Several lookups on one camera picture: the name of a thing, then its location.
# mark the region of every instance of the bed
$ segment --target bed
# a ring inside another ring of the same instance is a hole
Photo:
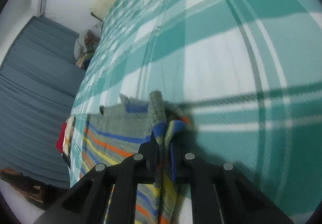
[[[233,163],[288,216],[310,214],[322,197],[321,45],[318,0],[117,0],[73,105],[70,184],[86,114],[157,89],[198,130],[191,151]],[[184,197],[176,221],[189,223]]]

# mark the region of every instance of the green and white checkered bedsheet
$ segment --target green and white checkered bedsheet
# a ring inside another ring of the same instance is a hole
[[[85,114],[160,90],[196,128],[186,143],[236,165],[288,215],[322,199],[318,0],[117,0],[72,109],[71,185]]]

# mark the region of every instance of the round metal bolt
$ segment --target round metal bolt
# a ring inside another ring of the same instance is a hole
[[[95,166],[95,169],[96,169],[97,171],[102,171],[102,170],[104,170],[104,169],[105,169],[105,165],[104,165],[104,164],[97,164],[97,165]]]
[[[187,153],[187,154],[185,155],[185,158],[186,158],[187,160],[193,160],[193,159],[195,158],[195,156],[194,156],[194,154],[193,154],[193,153]]]
[[[136,161],[140,161],[143,159],[143,155],[140,154],[140,153],[137,153],[133,156],[133,158],[136,160]]]
[[[223,164],[223,168],[225,170],[227,170],[227,171],[230,171],[230,170],[232,170],[234,168],[234,166],[231,163],[226,162],[226,163]]]

